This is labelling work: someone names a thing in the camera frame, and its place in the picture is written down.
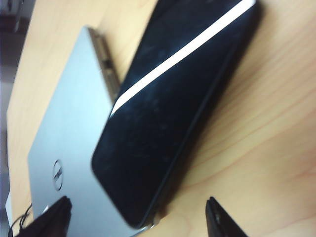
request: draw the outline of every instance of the phone screen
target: phone screen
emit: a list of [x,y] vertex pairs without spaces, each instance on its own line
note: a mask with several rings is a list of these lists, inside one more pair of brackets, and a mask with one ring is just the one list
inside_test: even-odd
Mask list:
[[92,168],[133,227],[146,223],[200,112],[221,83],[255,0],[160,0]]

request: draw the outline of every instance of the laptop lid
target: laptop lid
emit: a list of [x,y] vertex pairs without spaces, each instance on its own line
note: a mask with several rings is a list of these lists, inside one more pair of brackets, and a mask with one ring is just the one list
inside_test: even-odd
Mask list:
[[113,105],[118,84],[104,67],[105,52],[84,27],[65,66],[29,152],[34,217],[60,197],[73,208],[69,237],[130,237],[129,227],[91,169],[91,158]]

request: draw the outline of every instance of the cable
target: cable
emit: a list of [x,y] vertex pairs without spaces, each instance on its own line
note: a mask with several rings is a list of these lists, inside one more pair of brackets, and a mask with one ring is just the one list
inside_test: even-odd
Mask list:
[[26,209],[26,212],[24,213],[24,215],[22,216],[22,218],[20,219],[20,232],[23,230],[23,224],[26,220],[26,218],[29,216],[29,210],[31,209],[32,204],[28,207],[28,209]]
[[28,207],[28,209],[26,209],[26,212],[19,216],[18,218],[16,218],[16,220],[12,223],[12,225],[10,226],[10,229],[8,231],[8,237],[13,237],[13,226],[15,225],[15,223],[18,222],[18,220],[20,220],[19,226],[20,226],[20,232],[23,230],[23,224],[26,220],[26,218],[29,216],[29,210],[31,209],[32,204]]
[[8,231],[8,237],[13,237],[13,226],[15,225],[15,223],[17,223],[18,220],[20,220],[24,215],[19,216],[14,222],[13,224],[10,226],[10,229]]

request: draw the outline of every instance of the wood grain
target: wood grain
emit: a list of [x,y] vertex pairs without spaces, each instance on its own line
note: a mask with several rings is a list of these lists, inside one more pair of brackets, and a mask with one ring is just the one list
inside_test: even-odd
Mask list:
[[[316,1],[261,2],[261,25],[166,216],[141,236],[206,237],[209,196],[252,237],[316,236]],[[27,154],[80,28],[105,36],[123,80],[155,3],[36,2],[7,112],[14,218],[31,202]]]

